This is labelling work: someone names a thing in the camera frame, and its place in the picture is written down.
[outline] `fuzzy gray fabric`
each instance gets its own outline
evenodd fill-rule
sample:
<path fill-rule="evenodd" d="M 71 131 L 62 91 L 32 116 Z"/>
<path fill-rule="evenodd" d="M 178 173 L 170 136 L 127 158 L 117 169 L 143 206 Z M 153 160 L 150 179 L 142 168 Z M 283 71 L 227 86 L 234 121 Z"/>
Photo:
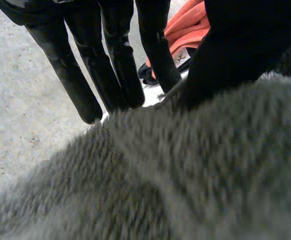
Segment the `fuzzy gray fabric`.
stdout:
<path fill-rule="evenodd" d="M 0 194 L 0 240 L 291 240 L 291 81 L 116 113 Z"/>

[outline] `concrete floor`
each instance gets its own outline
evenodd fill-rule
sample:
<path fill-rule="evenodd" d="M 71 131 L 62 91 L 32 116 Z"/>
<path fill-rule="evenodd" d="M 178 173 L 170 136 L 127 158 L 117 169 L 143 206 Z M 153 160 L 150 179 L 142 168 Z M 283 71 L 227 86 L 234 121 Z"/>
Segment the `concrete floor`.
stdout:
<path fill-rule="evenodd" d="M 170 16 L 185 2 L 172 0 Z M 69 41 L 93 92 L 98 95 L 71 35 Z M 131 22 L 130 43 L 140 67 L 146 55 L 137 14 Z M 48 160 L 87 127 L 43 51 L 24 27 L 15 25 L 0 11 L 0 189 L 40 161 Z"/>

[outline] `orange fabric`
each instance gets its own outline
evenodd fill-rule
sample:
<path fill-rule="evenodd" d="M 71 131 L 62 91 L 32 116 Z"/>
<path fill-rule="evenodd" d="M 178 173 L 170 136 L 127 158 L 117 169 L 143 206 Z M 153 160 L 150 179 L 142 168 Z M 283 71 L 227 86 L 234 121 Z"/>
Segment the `orange fabric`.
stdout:
<path fill-rule="evenodd" d="M 185 47 L 198 48 L 210 30 L 204 0 L 189 0 L 167 23 L 164 35 L 174 57 Z M 149 59 L 146 65 L 151 67 Z"/>

